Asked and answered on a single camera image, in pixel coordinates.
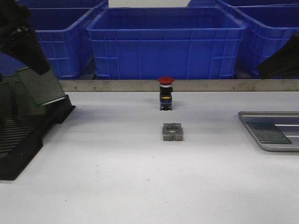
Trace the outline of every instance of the white table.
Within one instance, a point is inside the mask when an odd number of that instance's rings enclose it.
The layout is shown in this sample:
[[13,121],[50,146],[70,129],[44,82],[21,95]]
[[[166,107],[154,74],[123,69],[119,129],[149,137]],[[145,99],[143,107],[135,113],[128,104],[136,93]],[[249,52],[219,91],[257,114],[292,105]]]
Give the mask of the white table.
[[[69,93],[77,108],[13,182],[2,224],[298,224],[299,154],[258,147],[239,111],[297,111],[297,92]],[[184,141],[162,141],[163,123]]]

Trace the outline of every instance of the metal rail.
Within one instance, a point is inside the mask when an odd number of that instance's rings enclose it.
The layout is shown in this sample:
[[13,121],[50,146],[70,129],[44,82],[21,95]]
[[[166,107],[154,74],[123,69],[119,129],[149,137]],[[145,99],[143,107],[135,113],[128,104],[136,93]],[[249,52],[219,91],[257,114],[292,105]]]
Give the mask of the metal rail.
[[[65,92],[158,92],[157,80],[60,80]],[[176,80],[175,92],[298,91],[298,79]]]

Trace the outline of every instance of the plastic crate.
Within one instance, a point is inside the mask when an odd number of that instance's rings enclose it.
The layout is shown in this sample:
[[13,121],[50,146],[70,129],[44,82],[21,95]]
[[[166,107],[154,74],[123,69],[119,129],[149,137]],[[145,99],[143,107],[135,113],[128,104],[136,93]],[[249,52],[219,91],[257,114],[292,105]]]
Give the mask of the plastic crate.
[[299,0],[217,0],[220,7],[232,12],[242,6],[299,6]]
[[216,7],[217,0],[191,0],[188,7]]
[[[30,22],[57,78],[76,79],[93,57],[86,26],[93,9],[31,9]],[[24,66],[16,59],[0,54],[0,73],[12,74]]]
[[248,28],[240,44],[238,60],[259,78],[257,66],[276,53],[299,31],[299,7],[239,7],[234,15]]
[[17,2],[28,8],[93,8],[96,15],[109,5],[108,0],[18,0]]
[[98,79],[231,79],[245,27],[222,9],[111,8],[87,27]]

